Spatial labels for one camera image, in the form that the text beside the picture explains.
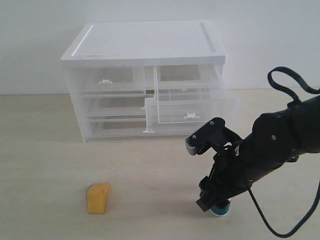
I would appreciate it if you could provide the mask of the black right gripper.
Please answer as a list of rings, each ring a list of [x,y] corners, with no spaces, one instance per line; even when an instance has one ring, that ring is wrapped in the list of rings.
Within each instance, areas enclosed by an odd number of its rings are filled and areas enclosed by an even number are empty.
[[[252,153],[252,137],[225,137],[227,143],[216,151],[209,175],[199,183],[200,194],[196,204],[202,211],[212,207],[212,200],[228,200],[252,186],[249,181],[250,164],[246,162]]]

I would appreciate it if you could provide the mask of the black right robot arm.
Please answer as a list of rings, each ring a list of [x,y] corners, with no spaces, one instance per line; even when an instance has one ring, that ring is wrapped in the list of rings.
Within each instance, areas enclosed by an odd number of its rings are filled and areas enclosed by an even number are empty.
[[[209,148],[216,151],[210,174],[199,183],[200,198],[196,203],[206,212],[246,192],[286,162],[296,161],[305,153],[319,153],[320,98],[261,114],[246,138],[228,129],[220,117],[203,125],[195,135],[190,142],[196,154]]]

